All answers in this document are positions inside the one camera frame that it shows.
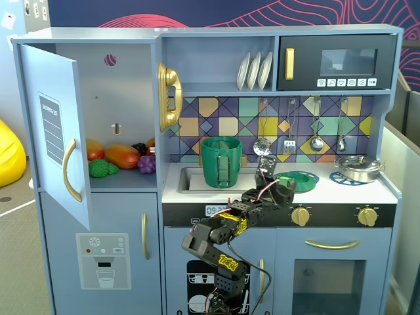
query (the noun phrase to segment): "floor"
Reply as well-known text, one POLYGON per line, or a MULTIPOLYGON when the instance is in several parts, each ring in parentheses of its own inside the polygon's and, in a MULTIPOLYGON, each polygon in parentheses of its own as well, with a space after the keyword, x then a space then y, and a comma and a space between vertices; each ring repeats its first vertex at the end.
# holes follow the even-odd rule
MULTIPOLYGON (((0 188, 0 314, 51 314, 30 179, 0 188)), ((402 315, 393 295, 386 315, 402 315)))

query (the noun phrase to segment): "microwave buttons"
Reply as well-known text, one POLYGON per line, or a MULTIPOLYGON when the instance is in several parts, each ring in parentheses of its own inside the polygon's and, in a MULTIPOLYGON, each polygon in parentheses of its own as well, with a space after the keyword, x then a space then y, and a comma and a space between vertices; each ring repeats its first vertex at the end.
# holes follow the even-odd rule
POLYGON ((347 80, 348 87, 355 87, 356 86, 356 79, 348 79, 347 80))
POLYGON ((326 84, 327 84, 326 79, 318 79, 318 82, 316 83, 316 86, 317 87, 325 87, 326 84))
POLYGON ((366 86, 366 79, 358 79, 357 80, 358 87, 365 87, 366 86))
POLYGON ((337 80, 337 86, 338 87, 345 87, 346 86, 347 79, 338 79, 337 80))
POLYGON ((328 79, 327 80, 327 86, 328 87, 334 87, 336 82, 337 82, 337 79, 328 79))
POLYGON ((367 80, 367 85, 368 85, 368 87, 376 87, 376 78, 375 77, 373 77, 373 78, 371 78, 371 79, 368 79, 367 80))

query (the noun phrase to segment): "yellow bean bag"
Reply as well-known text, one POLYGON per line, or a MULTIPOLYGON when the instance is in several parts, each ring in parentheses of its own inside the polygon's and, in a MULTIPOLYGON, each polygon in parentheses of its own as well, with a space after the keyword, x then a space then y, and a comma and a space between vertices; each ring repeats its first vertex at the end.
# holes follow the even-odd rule
POLYGON ((16 182, 25 168, 26 155, 22 143, 0 119, 0 187, 16 182))

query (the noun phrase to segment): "patterned wall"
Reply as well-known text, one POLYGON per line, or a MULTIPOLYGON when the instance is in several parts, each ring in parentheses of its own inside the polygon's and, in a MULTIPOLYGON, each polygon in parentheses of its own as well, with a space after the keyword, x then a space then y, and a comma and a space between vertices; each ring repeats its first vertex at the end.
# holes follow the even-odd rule
MULTIPOLYGON (((387 23, 420 39, 419 0, 49 0, 52 26, 248 27, 387 23)), ((404 49, 400 68, 420 91, 420 49, 404 49)))
MULTIPOLYGON (((348 106, 342 105, 338 96, 321 97, 319 132, 324 141, 321 152, 310 149, 314 134, 313 114, 318 115, 314 97, 298 97, 296 121, 292 136, 296 138, 297 152, 283 155, 284 139, 289 136, 287 122, 288 97, 266 98, 268 104, 257 97, 197 97, 185 98, 179 123, 169 130, 171 161, 198 162, 201 142, 208 137, 231 136, 243 143, 243 152, 249 162, 256 162, 253 143, 263 135, 272 142, 272 156, 280 162, 332 162, 337 154, 340 122, 346 135, 346 151, 341 155, 366 154, 373 96, 350 96, 348 106)), ((290 109, 290 124, 294 108, 290 109)))

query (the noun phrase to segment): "shopping list sign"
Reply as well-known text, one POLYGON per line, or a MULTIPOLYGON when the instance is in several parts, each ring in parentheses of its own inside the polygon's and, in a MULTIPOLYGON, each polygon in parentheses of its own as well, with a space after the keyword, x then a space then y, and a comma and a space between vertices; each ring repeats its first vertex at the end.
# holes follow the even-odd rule
POLYGON ((64 140, 60 103, 47 95, 39 94, 47 155, 60 167, 63 164, 64 140))

